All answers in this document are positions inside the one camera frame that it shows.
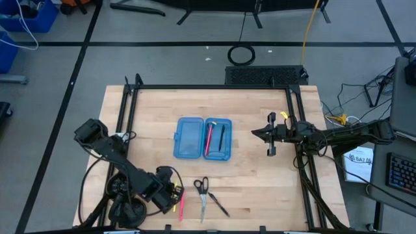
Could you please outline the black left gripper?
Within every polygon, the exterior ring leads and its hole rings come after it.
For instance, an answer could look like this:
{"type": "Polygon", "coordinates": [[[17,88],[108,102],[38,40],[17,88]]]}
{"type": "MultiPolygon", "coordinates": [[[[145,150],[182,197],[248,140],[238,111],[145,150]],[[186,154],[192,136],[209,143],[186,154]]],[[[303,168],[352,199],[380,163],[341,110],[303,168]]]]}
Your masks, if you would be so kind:
{"type": "Polygon", "coordinates": [[[154,195],[152,202],[163,214],[166,214],[180,202],[185,188],[179,172],[172,166],[159,166],[156,169],[156,177],[161,181],[162,189],[154,195]],[[174,183],[170,180],[174,172],[179,179],[179,185],[175,187],[176,200],[172,197],[174,193],[174,183]]]}

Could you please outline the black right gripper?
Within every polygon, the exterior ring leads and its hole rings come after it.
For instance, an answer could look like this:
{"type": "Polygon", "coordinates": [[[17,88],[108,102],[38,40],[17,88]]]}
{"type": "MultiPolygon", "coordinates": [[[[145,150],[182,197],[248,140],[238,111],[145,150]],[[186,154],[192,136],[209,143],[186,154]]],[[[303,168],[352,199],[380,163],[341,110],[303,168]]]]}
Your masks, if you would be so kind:
{"type": "Polygon", "coordinates": [[[276,154],[275,141],[295,143],[295,140],[285,123],[274,125],[274,122],[276,121],[275,112],[271,112],[267,116],[267,120],[268,125],[264,128],[252,130],[252,134],[268,143],[267,155],[272,157],[276,154]]]}

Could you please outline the black-handled scissors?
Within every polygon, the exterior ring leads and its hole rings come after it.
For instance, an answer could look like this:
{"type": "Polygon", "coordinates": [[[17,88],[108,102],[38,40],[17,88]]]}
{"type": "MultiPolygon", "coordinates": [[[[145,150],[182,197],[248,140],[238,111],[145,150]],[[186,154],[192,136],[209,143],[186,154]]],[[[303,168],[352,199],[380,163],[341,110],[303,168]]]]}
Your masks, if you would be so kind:
{"type": "Polygon", "coordinates": [[[201,198],[201,218],[200,222],[202,223],[205,217],[205,210],[206,210],[206,201],[207,201],[207,192],[209,189],[209,179],[208,177],[203,177],[202,180],[196,179],[194,180],[194,186],[198,190],[198,193],[201,198]]]}

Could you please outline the black pen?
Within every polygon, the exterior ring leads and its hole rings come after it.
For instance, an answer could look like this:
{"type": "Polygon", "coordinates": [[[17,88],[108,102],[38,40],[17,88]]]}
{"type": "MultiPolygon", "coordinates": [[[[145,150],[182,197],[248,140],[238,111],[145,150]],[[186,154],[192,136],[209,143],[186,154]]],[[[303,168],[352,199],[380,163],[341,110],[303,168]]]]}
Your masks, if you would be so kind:
{"type": "Polygon", "coordinates": [[[230,218],[230,214],[226,211],[226,209],[220,204],[218,199],[215,197],[214,194],[208,192],[209,197],[217,204],[217,206],[220,208],[220,210],[228,217],[230,218]]]}
{"type": "Polygon", "coordinates": [[[225,129],[226,129],[225,125],[222,125],[221,134],[220,134],[220,142],[219,142],[219,145],[218,145],[218,151],[221,151],[221,149],[222,149],[222,143],[223,143],[223,139],[224,139],[225,129]]]}

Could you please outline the pink pen with yellow tip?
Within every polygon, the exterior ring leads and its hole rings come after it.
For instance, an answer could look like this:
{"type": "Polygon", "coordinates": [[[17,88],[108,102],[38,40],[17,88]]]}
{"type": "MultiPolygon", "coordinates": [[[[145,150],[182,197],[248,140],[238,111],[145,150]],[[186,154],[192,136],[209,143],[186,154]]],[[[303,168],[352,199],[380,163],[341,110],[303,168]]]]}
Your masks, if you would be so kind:
{"type": "Polygon", "coordinates": [[[208,154],[209,154],[209,148],[210,148],[211,139],[212,139],[212,135],[213,135],[213,129],[214,129],[216,124],[217,124],[216,122],[211,122],[209,124],[209,130],[208,130],[207,141],[206,141],[206,146],[205,146],[205,156],[208,156],[208,154]]]}

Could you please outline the blue plastic supply box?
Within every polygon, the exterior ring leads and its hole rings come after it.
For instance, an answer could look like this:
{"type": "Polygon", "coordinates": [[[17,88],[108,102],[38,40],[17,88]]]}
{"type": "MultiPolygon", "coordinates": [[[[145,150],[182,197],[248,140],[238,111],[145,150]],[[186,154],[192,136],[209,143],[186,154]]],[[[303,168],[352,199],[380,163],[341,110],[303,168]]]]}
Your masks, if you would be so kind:
{"type": "Polygon", "coordinates": [[[233,124],[227,118],[182,117],[177,122],[174,133],[174,157],[178,159],[198,159],[210,161],[228,161],[231,158],[233,124]],[[209,148],[205,156],[205,133],[207,123],[216,122],[209,148]],[[222,125],[225,125],[221,151],[218,151],[222,125]]]}

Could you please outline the pink highlighter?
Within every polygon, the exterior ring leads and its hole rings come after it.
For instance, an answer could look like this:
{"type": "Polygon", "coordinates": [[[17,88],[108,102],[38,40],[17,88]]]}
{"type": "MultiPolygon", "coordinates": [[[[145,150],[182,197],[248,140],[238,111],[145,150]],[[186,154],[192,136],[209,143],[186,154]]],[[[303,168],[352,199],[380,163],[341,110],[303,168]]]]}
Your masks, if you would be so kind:
{"type": "Polygon", "coordinates": [[[179,221],[183,220],[183,213],[184,213],[184,208],[185,208],[185,198],[186,198],[186,193],[185,190],[183,191],[182,197],[181,197],[181,201],[180,201],[180,208],[179,208],[179,221]]]}

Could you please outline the black perforated computer case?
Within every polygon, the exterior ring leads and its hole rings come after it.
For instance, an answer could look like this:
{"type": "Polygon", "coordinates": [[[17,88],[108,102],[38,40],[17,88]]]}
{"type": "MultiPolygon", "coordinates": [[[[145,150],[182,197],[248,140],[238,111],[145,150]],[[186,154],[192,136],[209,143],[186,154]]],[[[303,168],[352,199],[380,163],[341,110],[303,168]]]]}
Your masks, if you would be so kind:
{"type": "Polygon", "coordinates": [[[308,85],[303,66],[228,66],[226,85],[308,85]]]}

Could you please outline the yellow connector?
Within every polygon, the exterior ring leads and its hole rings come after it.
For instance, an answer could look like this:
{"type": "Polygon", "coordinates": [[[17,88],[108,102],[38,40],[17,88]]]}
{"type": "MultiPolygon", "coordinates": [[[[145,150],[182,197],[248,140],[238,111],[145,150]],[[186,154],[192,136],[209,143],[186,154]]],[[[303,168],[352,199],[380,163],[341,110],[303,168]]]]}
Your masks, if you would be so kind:
{"type": "Polygon", "coordinates": [[[342,114],[340,116],[325,116],[327,121],[331,122],[333,125],[345,126],[347,124],[347,115],[342,114]]]}

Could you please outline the white printed paper sheet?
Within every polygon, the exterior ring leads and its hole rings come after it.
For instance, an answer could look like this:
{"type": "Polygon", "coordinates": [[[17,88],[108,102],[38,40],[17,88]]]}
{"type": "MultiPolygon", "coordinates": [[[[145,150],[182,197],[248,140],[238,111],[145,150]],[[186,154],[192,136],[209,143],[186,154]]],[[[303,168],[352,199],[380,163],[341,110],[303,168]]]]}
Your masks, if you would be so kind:
{"type": "Polygon", "coordinates": [[[357,147],[343,155],[344,180],[352,183],[365,183],[371,180],[374,152],[371,148],[357,147]]]}

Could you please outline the black divider panel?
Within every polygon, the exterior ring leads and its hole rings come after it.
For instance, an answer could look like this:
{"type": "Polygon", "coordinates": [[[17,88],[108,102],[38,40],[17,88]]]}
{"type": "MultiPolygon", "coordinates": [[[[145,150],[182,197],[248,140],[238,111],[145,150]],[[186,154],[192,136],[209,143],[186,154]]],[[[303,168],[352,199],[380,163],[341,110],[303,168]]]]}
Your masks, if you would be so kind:
{"type": "Polygon", "coordinates": [[[262,12],[275,12],[282,10],[317,9],[322,12],[326,23],[331,23],[326,5],[329,0],[152,0],[169,7],[186,10],[186,14],[178,21],[181,25],[191,12],[251,12],[259,29],[263,26],[258,15],[262,12]]]}

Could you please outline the black keyboard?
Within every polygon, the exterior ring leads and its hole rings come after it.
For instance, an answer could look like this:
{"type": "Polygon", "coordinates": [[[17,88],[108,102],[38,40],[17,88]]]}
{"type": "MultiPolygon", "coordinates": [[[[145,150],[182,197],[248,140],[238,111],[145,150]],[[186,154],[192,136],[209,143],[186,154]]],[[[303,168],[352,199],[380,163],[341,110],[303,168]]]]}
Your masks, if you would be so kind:
{"type": "Polygon", "coordinates": [[[386,185],[416,196],[416,159],[388,153],[386,185]]]}

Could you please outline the black floor bar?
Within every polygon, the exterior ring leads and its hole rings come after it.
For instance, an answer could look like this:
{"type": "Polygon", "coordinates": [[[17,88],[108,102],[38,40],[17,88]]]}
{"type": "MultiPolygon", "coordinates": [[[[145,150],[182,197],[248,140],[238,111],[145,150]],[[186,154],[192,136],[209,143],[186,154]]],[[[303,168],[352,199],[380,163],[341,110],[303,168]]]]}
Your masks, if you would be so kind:
{"type": "Polygon", "coordinates": [[[161,11],[154,8],[148,8],[148,7],[142,7],[142,6],[133,6],[133,5],[125,5],[123,3],[111,3],[110,7],[115,10],[125,10],[130,12],[141,12],[145,14],[155,14],[160,15],[162,17],[165,17],[166,14],[161,11]]]}

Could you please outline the black object on floor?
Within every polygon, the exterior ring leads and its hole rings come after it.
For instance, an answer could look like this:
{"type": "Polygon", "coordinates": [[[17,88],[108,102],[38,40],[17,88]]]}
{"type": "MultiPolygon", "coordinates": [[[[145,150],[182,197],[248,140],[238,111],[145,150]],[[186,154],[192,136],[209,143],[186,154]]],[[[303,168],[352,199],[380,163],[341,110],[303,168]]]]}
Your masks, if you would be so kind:
{"type": "Polygon", "coordinates": [[[11,105],[8,102],[0,101],[0,118],[5,118],[13,115],[11,105]]]}

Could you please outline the grey table foot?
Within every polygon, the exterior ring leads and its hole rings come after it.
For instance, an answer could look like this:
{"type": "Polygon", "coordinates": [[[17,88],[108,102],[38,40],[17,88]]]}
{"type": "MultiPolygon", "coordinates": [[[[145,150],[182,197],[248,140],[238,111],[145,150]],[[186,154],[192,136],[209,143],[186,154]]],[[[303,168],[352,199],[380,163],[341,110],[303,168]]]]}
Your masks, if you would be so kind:
{"type": "Polygon", "coordinates": [[[28,82],[28,78],[24,75],[0,74],[0,83],[18,83],[26,85],[28,82]]]}

